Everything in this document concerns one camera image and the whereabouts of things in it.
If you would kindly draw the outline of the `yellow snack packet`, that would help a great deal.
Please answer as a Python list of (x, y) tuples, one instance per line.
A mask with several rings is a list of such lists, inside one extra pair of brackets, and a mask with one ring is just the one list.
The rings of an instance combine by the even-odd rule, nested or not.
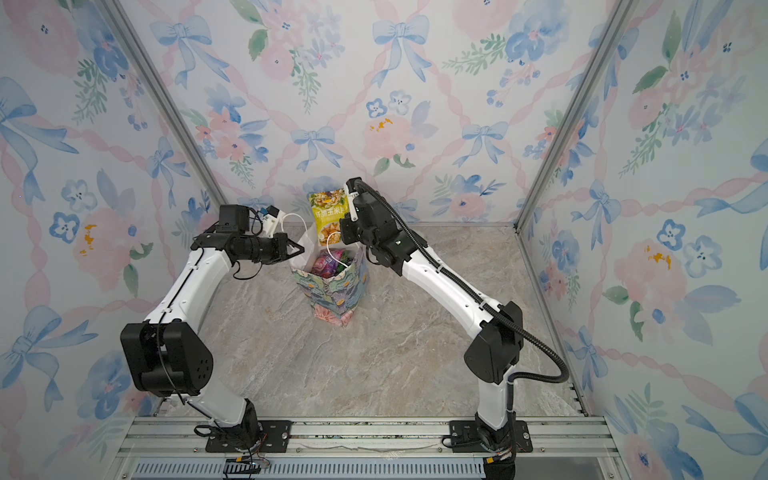
[(349, 212), (348, 197), (344, 189), (311, 193), (308, 195), (320, 246), (340, 242), (340, 220)]

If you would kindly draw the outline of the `floral paper bag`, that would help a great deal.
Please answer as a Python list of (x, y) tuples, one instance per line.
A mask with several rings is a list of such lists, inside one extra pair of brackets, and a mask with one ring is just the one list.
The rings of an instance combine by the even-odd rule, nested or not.
[[(305, 248), (305, 253), (290, 259), (288, 265), (300, 291), (308, 299), (313, 315), (332, 325), (345, 327), (365, 294), (369, 280), (362, 246), (320, 246), (314, 222), (307, 225), (298, 243)], [(352, 265), (329, 279), (311, 274), (317, 257), (331, 250), (351, 250), (354, 254)]]

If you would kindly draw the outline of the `purple Fox's candy bag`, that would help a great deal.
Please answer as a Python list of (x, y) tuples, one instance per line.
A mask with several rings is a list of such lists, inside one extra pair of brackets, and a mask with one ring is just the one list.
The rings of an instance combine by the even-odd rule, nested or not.
[(324, 279), (332, 278), (352, 265), (354, 254), (351, 250), (331, 250), (321, 253), (315, 260), (310, 273)]

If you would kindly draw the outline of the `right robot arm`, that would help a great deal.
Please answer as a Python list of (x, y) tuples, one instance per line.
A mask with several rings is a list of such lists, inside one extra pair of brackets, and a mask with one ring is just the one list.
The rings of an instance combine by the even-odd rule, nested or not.
[(489, 452), (511, 449), (515, 415), (509, 377), (519, 360), (522, 338), (510, 325), (521, 316), (519, 309), (507, 312), (467, 284), (378, 193), (348, 186), (344, 193), (349, 212), (340, 221), (342, 241), (364, 245), (377, 264), (420, 287), (461, 325), (471, 338), (464, 362), (478, 380), (479, 442)]

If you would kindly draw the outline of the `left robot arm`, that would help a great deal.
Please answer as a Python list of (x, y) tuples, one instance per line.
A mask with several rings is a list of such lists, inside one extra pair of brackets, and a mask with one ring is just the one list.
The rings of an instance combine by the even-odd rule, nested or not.
[(180, 398), (208, 419), (209, 437), (240, 450), (254, 448), (263, 438), (255, 407), (223, 384), (213, 354), (198, 332), (233, 266), (244, 261), (272, 265), (304, 252), (284, 232), (271, 237), (212, 232), (197, 236), (182, 273), (160, 304), (120, 334), (136, 388)]

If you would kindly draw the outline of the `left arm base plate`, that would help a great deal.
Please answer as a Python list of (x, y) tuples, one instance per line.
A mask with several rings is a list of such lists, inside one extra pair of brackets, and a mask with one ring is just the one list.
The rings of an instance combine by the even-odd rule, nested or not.
[(285, 453), (293, 423), (289, 420), (260, 420), (251, 427), (211, 426), (203, 437), (207, 453)]

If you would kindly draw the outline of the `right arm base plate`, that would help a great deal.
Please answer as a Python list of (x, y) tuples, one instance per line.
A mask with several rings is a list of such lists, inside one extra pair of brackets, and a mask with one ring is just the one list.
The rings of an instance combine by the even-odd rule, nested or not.
[(482, 421), (453, 420), (449, 422), (449, 434), (443, 445), (454, 453), (501, 454), (509, 449), (515, 453), (531, 453), (533, 444), (528, 425), (512, 419), (500, 430), (492, 430)]

